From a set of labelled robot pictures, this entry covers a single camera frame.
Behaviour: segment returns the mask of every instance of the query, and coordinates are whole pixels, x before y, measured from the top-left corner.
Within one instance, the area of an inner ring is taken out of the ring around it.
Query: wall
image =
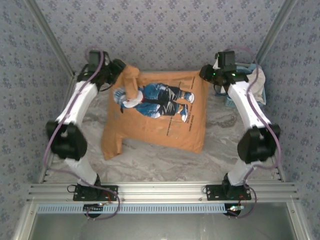
[[[283,0],[37,0],[72,67],[98,46],[142,70],[199,69],[230,45],[258,51]],[[246,54],[239,62],[250,62]]]
[[[9,240],[69,81],[23,0],[0,9],[0,239]]]
[[[262,65],[266,111],[282,128],[283,168],[320,239],[320,2],[299,0]]]

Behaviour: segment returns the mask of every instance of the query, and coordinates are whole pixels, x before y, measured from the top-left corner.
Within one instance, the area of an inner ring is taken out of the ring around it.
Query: purple cable
[[[95,186],[95,185],[92,185],[90,183],[88,183],[86,180],[82,179],[81,177],[79,177],[77,174],[75,174],[74,172],[70,171],[70,170],[63,170],[63,169],[55,169],[55,168],[51,168],[48,166],[48,161],[47,161],[47,158],[48,158],[48,154],[49,154],[49,151],[50,151],[50,147],[55,139],[55,136],[57,135],[58,131],[60,130],[61,126],[64,124],[64,122],[66,121],[68,115],[70,114],[73,106],[75,105],[76,103],[76,100],[78,99],[79,95],[81,94],[82,90],[85,88],[86,85],[88,85],[91,80],[98,74],[98,72],[100,71],[102,65],[103,65],[103,62],[104,62],[104,53],[100,50],[100,55],[101,55],[101,58],[100,58],[100,63],[97,67],[97,69],[95,70],[95,72],[93,73],[93,75],[80,87],[80,89],[78,90],[78,92],[76,93],[76,95],[74,96],[73,100],[71,101],[67,111],[66,111],[66,114],[65,116],[62,118],[61,122],[58,124],[58,126],[56,127],[56,129],[54,130],[49,142],[48,142],[48,145],[45,149],[45,152],[44,152],[44,155],[43,155],[43,163],[44,163],[44,167],[47,168],[48,170],[51,170],[53,172],[57,172],[57,173],[65,173],[65,174],[70,174],[74,177],[76,177],[77,179],[80,179],[83,183],[85,183],[86,185],[92,187],[92,188],[95,188],[95,189],[99,189],[99,190],[102,190],[102,191],[105,191],[105,192],[108,192],[108,193],[111,193],[113,194],[116,199],[117,199],[117,202],[118,202],[118,206],[116,208],[116,211],[109,215],[109,216],[106,216],[106,217],[100,217],[100,218],[91,218],[89,217],[89,211],[87,211],[86,213],[86,216],[88,217],[88,219],[90,220],[106,220],[106,219],[110,219],[112,217],[114,217],[115,215],[117,215],[117,213],[119,212],[120,210],[120,198],[119,196],[117,195],[116,192],[114,191],[111,191],[110,189],[107,189],[107,188],[104,188],[104,187],[101,187],[101,186]]]
[[[255,167],[257,168],[260,168],[260,169],[265,169],[265,170],[272,170],[274,168],[276,168],[277,166],[280,165],[280,161],[281,161],[281,147],[280,147],[280,142],[275,134],[275,132],[271,129],[271,127],[269,126],[268,123],[266,123],[266,121],[263,120],[263,118],[260,116],[260,114],[257,112],[257,110],[255,109],[253,103],[252,103],[252,100],[251,100],[251,97],[250,97],[250,94],[249,94],[249,91],[251,90],[252,86],[257,82],[258,80],[258,76],[259,76],[259,66],[258,66],[258,63],[257,63],[257,59],[256,59],[256,55],[247,47],[243,47],[243,46],[232,46],[232,47],[229,47],[227,50],[233,50],[233,49],[239,49],[239,50],[243,50],[243,51],[246,51],[247,53],[249,53],[251,55],[251,58],[253,59],[253,62],[255,63],[255,69],[256,69],[256,76],[255,76],[255,79],[252,83],[250,83],[249,87],[247,88],[246,90],[246,98],[249,102],[249,105],[250,107],[252,108],[252,111],[254,112],[254,114],[257,116],[257,118],[263,123],[263,125],[266,127],[266,129],[268,129],[268,131],[270,132],[270,134],[272,135],[274,141],[275,141],[275,145],[276,145],[276,148],[278,150],[278,157],[276,158],[276,161],[275,163],[272,165],[272,166],[262,166],[262,165],[255,165]],[[244,183],[244,187],[246,189],[249,189],[253,192],[254,194],[254,203],[253,203],[253,206],[252,208],[250,209],[249,212],[247,212],[246,214],[242,215],[242,216],[235,216],[234,218],[237,218],[237,219],[243,219],[243,218],[246,218],[248,217],[249,215],[251,215],[253,213],[253,211],[255,210],[256,208],[256,205],[257,205],[257,194],[256,194],[256,191],[250,187],[250,186],[247,186],[246,185],[246,182],[247,182],[247,179],[249,177],[249,175],[253,172],[254,168],[252,166],[252,168],[247,172],[247,174],[244,176],[243,178],[243,183]],[[228,211],[229,213],[233,214],[233,215],[236,215],[234,212],[232,211]]]

